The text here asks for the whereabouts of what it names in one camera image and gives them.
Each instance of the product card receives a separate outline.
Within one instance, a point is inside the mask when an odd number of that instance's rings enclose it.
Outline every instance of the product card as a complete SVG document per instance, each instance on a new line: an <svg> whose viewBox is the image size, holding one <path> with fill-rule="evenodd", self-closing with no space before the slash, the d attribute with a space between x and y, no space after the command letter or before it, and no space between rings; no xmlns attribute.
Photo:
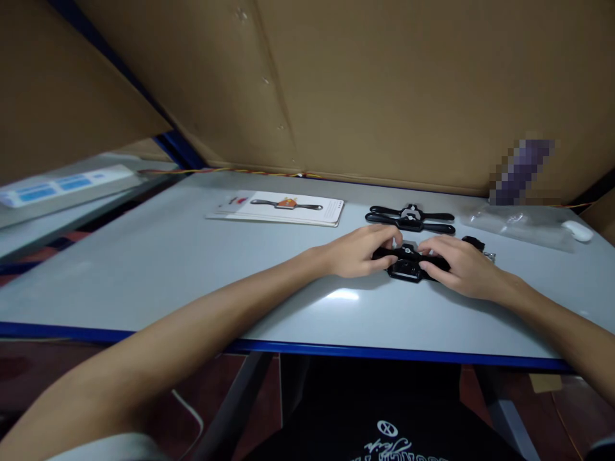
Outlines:
<svg viewBox="0 0 615 461"><path fill-rule="evenodd" d="M335 198L241 190L207 218L336 226L343 206L344 201Z"/></svg>

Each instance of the clear plastic bag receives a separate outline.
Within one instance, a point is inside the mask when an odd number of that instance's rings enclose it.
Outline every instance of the clear plastic bag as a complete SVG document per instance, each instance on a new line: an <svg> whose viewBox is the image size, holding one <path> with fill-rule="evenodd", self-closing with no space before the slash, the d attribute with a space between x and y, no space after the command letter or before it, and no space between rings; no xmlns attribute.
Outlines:
<svg viewBox="0 0 615 461"><path fill-rule="evenodd" d="M562 223L566 210L546 206L491 206L484 204L465 214L463 224L526 241L541 247L574 252L574 239Z"/></svg>

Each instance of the floor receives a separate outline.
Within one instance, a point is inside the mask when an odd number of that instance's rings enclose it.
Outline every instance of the floor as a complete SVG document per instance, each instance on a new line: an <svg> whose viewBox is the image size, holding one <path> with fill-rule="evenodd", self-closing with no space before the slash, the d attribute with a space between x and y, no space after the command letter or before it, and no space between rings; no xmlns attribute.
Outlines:
<svg viewBox="0 0 615 461"><path fill-rule="evenodd" d="M78 241L104 224L91 225L67 237ZM44 248L24 261L44 261L56 252L53 248ZM0 277L0 287L15 277ZM25 411L47 386L103 348L96 344L0 339L0 412ZM177 386L180 395L201 415L205 427L214 418L242 363L241 355L221 355ZM528 374L504 372L506 393L518 409L543 461L582 459L593 443L615 433L615 410L583 379L564 376L562 380L561 391L536 394ZM460 391L462 402L491 425L471 365L463 366ZM275 358L233 459L242 459L280 427L279 361ZM175 459L198 434L194 418L171 394L155 404L147 430Z"/></svg>

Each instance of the white graphic print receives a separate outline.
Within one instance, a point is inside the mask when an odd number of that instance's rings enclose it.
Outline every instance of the white graphic print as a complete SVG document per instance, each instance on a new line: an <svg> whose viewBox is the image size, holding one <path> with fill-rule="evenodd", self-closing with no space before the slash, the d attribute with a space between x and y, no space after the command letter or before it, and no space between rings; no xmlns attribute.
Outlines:
<svg viewBox="0 0 615 461"><path fill-rule="evenodd" d="M399 434L395 425L383 419L378 421L376 427L378 431L387 437L397 437ZM375 442L363 446L368 452L363 459L358 457L352 461L447 461L444 458L425 458L423 455L415 455L411 451L408 451L411 446L412 442L409 442L405 437L400 437L391 442L383 442L381 439L378 439Z"/></svg>
<svg viewBox="0 0 615 461"><path fill-rule="evenodd" d="M378 421L378 430L382 432L384 435L388 435L389 437L396 437L399 431L395 426L393 426L388 421L380 420Z"/></svg>

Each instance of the brown cardboard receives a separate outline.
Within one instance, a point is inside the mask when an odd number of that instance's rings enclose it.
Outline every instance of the brown cardboard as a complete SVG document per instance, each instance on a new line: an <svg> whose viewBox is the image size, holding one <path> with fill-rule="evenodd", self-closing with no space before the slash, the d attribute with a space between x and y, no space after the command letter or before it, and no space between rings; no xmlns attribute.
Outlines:
<svg viewBox="0 0 615 461"><path fill-rule="evenodd" d="M564 202L615 166L611 2L78 3L215 165L485 195L537 136Z"/></svg>
<svg viewBox="0 0 615 461"><path fill-rule="evenodd" d="M0 184L170 129L47 1L4 1L0 43Z"/></svg>
<svg viewBox="0 0 615 461"><path fill-rule="evenodd" d="M116 154L134 155L143 160L172 161L152 138L130 143L113 151Z"/></svg>
<svg viewBox="0 0 615 461"><path fill-rule="evenodd" d="M208 162L302 169L251 1L78 5Z"/></svg>
<svg viewBox="0 0 615 461"><path fill-rule="evenodd" d="M615 189L581 213L581 218L615 246Z"/></svg>

